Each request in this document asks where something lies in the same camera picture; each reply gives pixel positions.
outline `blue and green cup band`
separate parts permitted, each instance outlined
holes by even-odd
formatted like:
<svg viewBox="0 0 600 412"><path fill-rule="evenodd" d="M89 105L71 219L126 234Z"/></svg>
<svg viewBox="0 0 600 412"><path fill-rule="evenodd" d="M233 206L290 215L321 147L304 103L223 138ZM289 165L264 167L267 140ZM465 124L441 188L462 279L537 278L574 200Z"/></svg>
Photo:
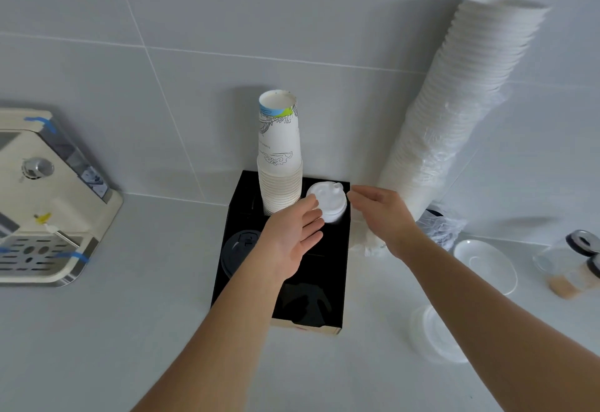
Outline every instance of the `blue and green cup band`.
<svg viewBox="0 0 600 412"><path fill-rule="evenodd" d="M275 117L275 118L281 118L281 117L287 117L288 115L291 115L294 113L294 111L292 110L291 107L285 108L285 109L268 109L267 107L265 107L264 105L260 104L260 113L262 113L263 115L267 116L267 117Z"/></svg>

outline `brown powder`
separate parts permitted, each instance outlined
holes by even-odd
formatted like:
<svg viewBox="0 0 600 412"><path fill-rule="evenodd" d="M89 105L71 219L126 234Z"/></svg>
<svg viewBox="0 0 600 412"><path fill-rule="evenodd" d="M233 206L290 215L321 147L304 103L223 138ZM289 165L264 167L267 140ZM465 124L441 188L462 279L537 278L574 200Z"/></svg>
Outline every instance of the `brown powder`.
<svg viewBox="0 0 600 412"><path fill-rule="evenodd" d="M570 300L581 293L581 291L571 284L562 274L553 276L548 280L548 285L552 292L565 300Z"/></svg>

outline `forearm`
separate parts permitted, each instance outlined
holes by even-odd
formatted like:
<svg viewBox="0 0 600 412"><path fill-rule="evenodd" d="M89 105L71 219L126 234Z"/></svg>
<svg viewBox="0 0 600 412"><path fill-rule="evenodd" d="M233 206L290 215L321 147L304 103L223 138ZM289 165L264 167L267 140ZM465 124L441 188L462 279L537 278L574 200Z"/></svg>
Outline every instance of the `forearm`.
<svg viewBox="0 0 600 412"><path fill-rule="evenodd" d="M422 234L401 258L506 411L596 410L600 359L515 305Z"/></svg>
<svg viewBox="0 0 600 412"><path fill-rule="evenodd" d="M281 288L260 243L134 412L242 410Z"/></svg>

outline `glass jar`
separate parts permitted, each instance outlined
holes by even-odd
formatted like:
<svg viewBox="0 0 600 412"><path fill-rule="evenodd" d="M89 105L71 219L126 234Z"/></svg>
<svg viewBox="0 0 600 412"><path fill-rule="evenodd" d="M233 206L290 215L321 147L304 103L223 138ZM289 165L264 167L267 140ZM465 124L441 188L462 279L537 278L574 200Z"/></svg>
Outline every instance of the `glass jar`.
<svg viewBox="0 0 600 412"><path fill-rule="evenodd" d="M600 257L590 257L584 264L548 280L552 292L569 300L589 289L600 287Z"/></svg>
<svg viewBox="0 0 600 412"><path fill-rule="evenodd" d="M587 230L575 230L534 255L533 263L543 273L557 276L583 264L597 253L600 253L600 239Z"/></svg>

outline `gray countertop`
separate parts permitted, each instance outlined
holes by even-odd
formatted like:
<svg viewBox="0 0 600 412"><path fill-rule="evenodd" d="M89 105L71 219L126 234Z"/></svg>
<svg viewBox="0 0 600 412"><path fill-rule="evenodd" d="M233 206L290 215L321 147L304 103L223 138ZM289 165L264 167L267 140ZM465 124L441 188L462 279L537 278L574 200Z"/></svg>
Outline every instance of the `gray countertop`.
<svg viewBox="0 0 600 412"><path fill-rule="evenodd" d="M127 195L74 283L0 288L0 409L129 410L209 309L226 214ZM540 246L490 242L517 270L510 297L600 354L600 295L562 300L530 261ZM435 365L412 351L409 316L427 298L402 262L350 252L347 282L338 336L269 331L249 411L500 410L469 364Z"/></svg>

